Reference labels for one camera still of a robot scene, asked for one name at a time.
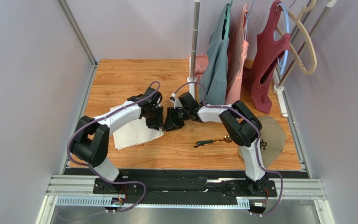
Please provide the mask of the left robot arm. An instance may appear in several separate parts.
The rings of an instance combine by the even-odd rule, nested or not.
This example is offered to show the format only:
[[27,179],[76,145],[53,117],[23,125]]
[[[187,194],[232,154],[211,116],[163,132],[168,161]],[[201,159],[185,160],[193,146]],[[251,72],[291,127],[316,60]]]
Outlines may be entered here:
[[117,149],[140,145],[163,135],[161,93],[148,87],[144,94],[128,98],[121,106],[94,118],[83,116],[70,138],[67,153],[74,155],[117,192],[127,183],[108,158],[109,139]]

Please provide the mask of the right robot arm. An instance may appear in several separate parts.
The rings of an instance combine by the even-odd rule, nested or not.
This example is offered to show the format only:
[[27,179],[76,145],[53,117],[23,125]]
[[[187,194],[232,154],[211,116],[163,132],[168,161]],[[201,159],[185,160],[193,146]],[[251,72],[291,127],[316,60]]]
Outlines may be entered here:
[[262,192],[269,180],[260,150],[262,124],[245,104],[239,100],[230,105],[198,103],[189,92],[180,95],[176,101],[179,106],[167,109],[163,129],[181,129],[187,120],[222,123],[246,165],[245,188],[254,195]]

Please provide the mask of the white cloth napkin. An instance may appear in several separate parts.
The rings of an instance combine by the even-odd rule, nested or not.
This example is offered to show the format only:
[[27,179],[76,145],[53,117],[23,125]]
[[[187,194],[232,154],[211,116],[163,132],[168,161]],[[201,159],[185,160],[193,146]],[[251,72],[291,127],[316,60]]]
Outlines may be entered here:
[[162,137],[164,132],[160,128],[148,128],[146,119],[141,118],[125,124],[115,132],[110,131],[110,135],[113,136],[115,149],[121,150],[156,140]]

